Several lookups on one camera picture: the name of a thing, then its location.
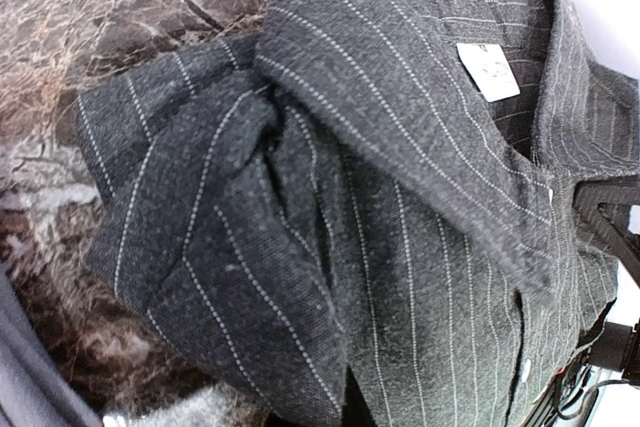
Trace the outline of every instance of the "gray fabric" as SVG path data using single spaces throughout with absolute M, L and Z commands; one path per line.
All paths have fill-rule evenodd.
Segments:
M 487 104 L 456 42 L 500 44 Z M 518 425 L 616 295 L 572 210 L 640 172 L 637 83 L 563 0 L 273 0 L 263 30 L 79 97 L 91 268 L 287 420 Z
M 0 265 L 0 426 L 99 426 L 33 332 Z

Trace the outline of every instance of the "gray pinstripe shirt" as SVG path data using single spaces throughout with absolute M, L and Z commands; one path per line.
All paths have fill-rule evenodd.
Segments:
M 456 42 L 499 44 L 486 103 Z M 273 0 L 260 33 L 83 94 L 91 268 L 281 416 L 518 425 L 616 295 L 576 184 L 637 173 L 635 81 L 563 0 Z

